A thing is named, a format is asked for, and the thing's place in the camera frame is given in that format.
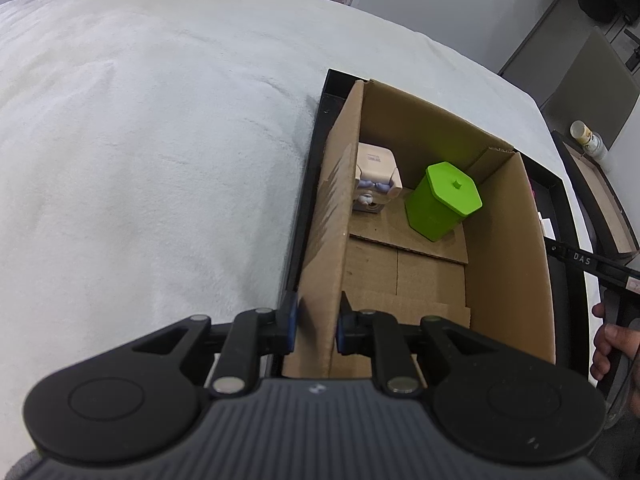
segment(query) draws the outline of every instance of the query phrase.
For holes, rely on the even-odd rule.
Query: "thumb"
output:
[[[622,326],[608,324],[604,327],[607,342],[624,353],[629,359],[636,357],[640,345],[640,332]]]

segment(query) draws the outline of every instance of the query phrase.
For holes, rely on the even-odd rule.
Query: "black circular joint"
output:
[[[30,391],[24,422],[40,450],[62,462],[116,465],[159,452],[190,429],[198,396],[175,365],[145,353],[116,357],[65,368]]]
[[[136,383],[108,377],[78,386],[69,396],[69,406],[83,418],[107,421],[132,415],[144,400],[145,393]]]
[[[605,415],[602,395],[578,374],[495,353],[456,365],[436,386],[433,411],[463,449],[532,466],[585,453]]]

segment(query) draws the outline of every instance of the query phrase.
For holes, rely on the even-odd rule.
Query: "gray ribbed surface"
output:
[[[524,470],[452,446],[424,410],[368,380],[264,380],[243,399],[221,400],[178,446],[145,462],[88,470],[51,460],[29,480],[438,480],[603,479],[582,459]]]

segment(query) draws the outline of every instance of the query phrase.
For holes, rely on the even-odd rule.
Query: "bed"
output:
[[[42,376],[189,314],[275,306],[329,68],[561,176],[591,248],[533,99],[394,23],[327,0],[14,0],[0,23],[2,471],[31,449],[20,407]]]

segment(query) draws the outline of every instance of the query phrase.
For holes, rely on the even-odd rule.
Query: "human hand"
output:
[[[593,315],[604,318],[604,305],[598,303],[591,309]],[[640,346],[640,332],[616,326],[614,324],[605,323],[598,331],[593,339],[596,351],[593,354],[593,364],[591,365],[591,375],[597,381],[601,381],[605,374],[611,368],[609,354],[613,348],[620,350],[630,360],[636,357],[638,346]],[[634,370],[634,382],[638,384],[638,374]],[[640,391],[637,387],[633,388],[633,394],[630,399],[630,408],[636,416],[640,416]]]

